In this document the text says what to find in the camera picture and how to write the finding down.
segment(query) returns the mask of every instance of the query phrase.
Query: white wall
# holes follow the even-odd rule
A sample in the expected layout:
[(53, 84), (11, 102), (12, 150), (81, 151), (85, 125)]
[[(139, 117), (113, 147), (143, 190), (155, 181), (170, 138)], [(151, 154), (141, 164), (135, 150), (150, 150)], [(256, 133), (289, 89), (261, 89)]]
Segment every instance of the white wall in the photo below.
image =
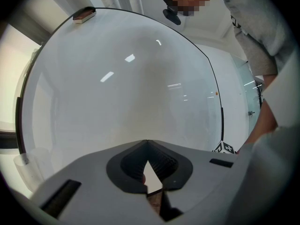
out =
[(23, 9), (50, 33), (68, 18), (54, 0), (26, 0)]
[(15, 89), (32, 52), (38, 48), (38, 44), (7, 26), (0, 41), (0, 130), (15, 129)]
[(224, 109), (224, 142), (237, 151), (248, 138), (249, 117), (246, 93), (240, 74), (228, 52), (197, 45), (209, 57)]
[(199, 37), (193, 37), (193, 36), (186, 36), (185, 33), (183, 33), (185, 37), (187, 37), (190, 41), (192, 41), (194, 44), (203, 45), (211, 48), (217, 48), (219, 50), (223, 50), (225, 52), (229, 52), (227, 43), (223, 40), (214, 40), (211, 38), (199, 38)]
[(235, 38), (233, 26), (230, 27), (228, 32), (225, 34), (223, 40), (226, 43), (229, 53), (237, 56), (238, 58), (240, 58), (242, 60), (247, 61), (247, 57), (246, 57), (242, 47), (240, 46), (238, 40), (236, 40), (236, 38)]

